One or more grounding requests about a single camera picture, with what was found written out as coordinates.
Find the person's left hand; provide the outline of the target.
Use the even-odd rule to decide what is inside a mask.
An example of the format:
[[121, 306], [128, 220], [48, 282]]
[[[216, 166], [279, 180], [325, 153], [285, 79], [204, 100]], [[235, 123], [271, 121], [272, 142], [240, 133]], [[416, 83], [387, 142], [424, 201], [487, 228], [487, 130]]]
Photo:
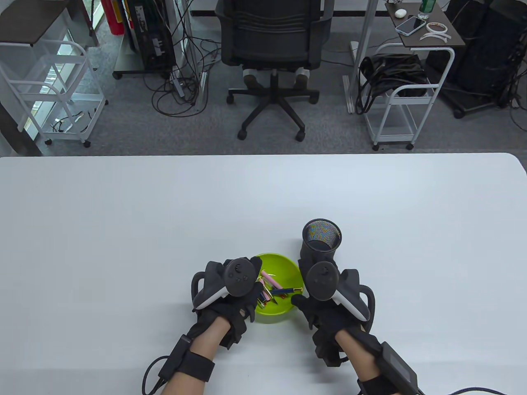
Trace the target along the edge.
[[246, 295], [241, 297], [228, 295], [220, 298], [204, 309], [197, 310], [196, 314], [199, 318], [206, 314], [209, 317], [225, 318], [230, 322], [232, 336], [237, 339], [247, 330], [245, 320], [249, 318], [250, 322], [254, 322], [258, 298], [262, 291], [263, 285], [257, 281]]

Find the person's right hand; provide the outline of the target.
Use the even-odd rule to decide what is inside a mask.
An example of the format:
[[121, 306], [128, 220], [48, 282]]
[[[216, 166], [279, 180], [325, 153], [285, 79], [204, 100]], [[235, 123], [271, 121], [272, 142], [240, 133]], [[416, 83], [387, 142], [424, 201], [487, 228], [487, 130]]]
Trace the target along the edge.
[[361, 284], [357, 269], [339, 271], [331, 260], [312, 262], [300, 259], [299, 268], [308, 296], [294, 295], [291, 302], [304, 314], [310, 329], [316, 328], [314, 341], [336, 344], [336, 335], [344, 330], [369, 334], [376, 312], [376, 299], [370, 287]]

